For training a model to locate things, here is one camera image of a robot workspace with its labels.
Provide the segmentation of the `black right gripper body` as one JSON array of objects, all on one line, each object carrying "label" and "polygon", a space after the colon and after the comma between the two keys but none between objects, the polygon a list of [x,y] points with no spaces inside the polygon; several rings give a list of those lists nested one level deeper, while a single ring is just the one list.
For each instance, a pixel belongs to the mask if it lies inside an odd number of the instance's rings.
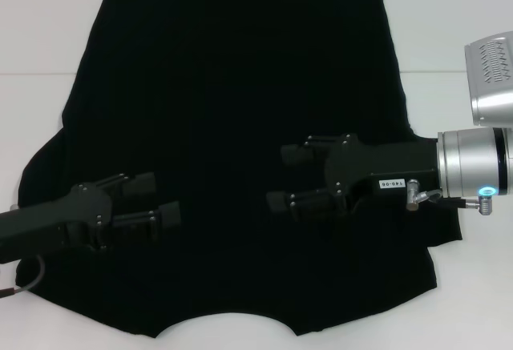
[{"label": "black right gripper body", "polygon": [[434,139],[368,145],[346,134],[331,146],[324,173],[329,193],[346,213],[373,197],[405,206],[406,185],[412,179],[420,191],[440,188]]}]

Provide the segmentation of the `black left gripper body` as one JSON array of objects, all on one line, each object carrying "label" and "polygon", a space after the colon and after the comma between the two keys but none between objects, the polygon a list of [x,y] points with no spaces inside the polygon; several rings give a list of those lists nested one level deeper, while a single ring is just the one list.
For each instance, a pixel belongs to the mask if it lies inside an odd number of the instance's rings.
[{"label": "black left gripper body", "polygon": [[91,183],[54,201],[1,214],[1,263],[73,247],[107,245],[111,197]]}]

